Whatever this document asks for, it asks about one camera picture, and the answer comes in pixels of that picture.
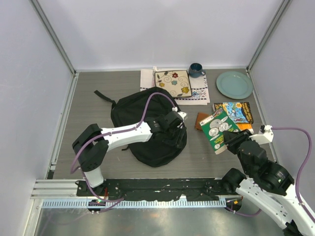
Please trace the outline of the green coin collecting book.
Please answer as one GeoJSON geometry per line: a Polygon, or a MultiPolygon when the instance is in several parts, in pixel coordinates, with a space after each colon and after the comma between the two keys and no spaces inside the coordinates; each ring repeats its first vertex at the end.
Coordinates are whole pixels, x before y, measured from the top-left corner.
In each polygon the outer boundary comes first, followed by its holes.
{"type": "Polygon", "coordinates": [[[239,127],[232,121],[222,107],[219,107],[199,124],[215,154],[220,154],[227,149],[224,144],[224,131],[240,131],[239,127]]]}

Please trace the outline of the black student backpack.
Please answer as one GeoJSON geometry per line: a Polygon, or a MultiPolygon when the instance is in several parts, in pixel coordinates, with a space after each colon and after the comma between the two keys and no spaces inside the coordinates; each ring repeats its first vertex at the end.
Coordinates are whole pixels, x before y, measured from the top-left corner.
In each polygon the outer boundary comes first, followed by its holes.
{"type": "MultiPolygon", "coordinates": [[[[166,90],[158,87],[152,87],[121,98],[118,102],[103,95],[98,90],[94,93],[105,101],[112,103],[111,120],[115,127],[131,125],[139,122],[142,118],[146,102],[149,96],[154,92],[160,92],[166,95],[154,95],[148,105],[145,119],[160,118],[171,112],[173,105],[179,107],[174,98],[166,90]]],[[[171,146],[167,138],[152,137],[147,142],[138,142],[129,144],[128,148],[135,158],[151,167],[160,167],[168,164],[176,158],[187,144],[187,132],[183,132],[182,140],[179,146],[171,146]]]]}

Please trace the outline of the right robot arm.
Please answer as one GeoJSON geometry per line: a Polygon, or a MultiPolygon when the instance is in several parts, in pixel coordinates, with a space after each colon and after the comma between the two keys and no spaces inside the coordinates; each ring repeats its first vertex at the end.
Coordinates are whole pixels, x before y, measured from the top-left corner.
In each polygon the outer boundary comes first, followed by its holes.
{"type": "Polygon", "coordinates": [[[300,175],[310,157],[312,139],[306,130],[301,130],[309,147],[297,177],[293,178],[286,168],[269,160],[261,147],[272,142],[275,130],[263,125],[255,135],[248,130],[223,132],[227,149],[237,155],[243,169],[230,169],[222,178],[222,188],[227,194],[237,193],[250,200],[277,223],[285,236],[313,236],[315,213],[299,192],[300,175]]]}

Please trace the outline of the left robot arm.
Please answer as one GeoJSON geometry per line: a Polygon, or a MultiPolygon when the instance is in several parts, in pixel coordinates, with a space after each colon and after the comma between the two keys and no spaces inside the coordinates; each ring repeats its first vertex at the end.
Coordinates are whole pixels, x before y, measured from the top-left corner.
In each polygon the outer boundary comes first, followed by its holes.
{"type": "Polygon", "coordinates": [[[183,146],[187,118],[185,112],[171,111],[158,118],[145,118],[138,123],[116,128],[89,125],[73,142],[76,161],[84,174],[88,191],[100,196],[105,189],[100,166],[107,152],[125,145],[136,144],[136,151],[148,151],[150,157],[156,150],[175,152],[183,146]]]}

